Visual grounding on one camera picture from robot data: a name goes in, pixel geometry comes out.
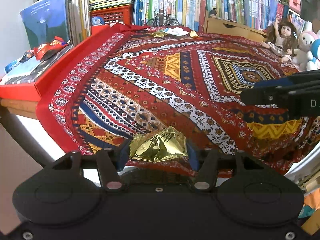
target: doll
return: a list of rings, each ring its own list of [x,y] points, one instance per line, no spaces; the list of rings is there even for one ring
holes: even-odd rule
[[[291,22],[287,20],[280,22],[278,18],[274,26],[268,28],[267,43],[261,42],[262,47],[271,49],[277,56],[281,57],[281,62],[291,60],[292,49],[296,43],[297,30]]]

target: bookshelf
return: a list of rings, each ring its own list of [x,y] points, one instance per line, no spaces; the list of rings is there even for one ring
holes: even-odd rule
[[[246,25],[231,22],[223,19],[210,18],[206,13],[204,21],[205,33],[218,33],[232,36],[241,36],[251,41],[261,42],[267,37],[267,34],[263,31],[250,28]]]

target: red plastic basket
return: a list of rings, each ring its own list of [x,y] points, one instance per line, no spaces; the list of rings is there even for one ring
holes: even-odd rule
[[[105,24],[123,22],[131,24],[132,5],[118,6],[114,8],[101,9],[90,12],[90,17],[100,16],[104,19]]]

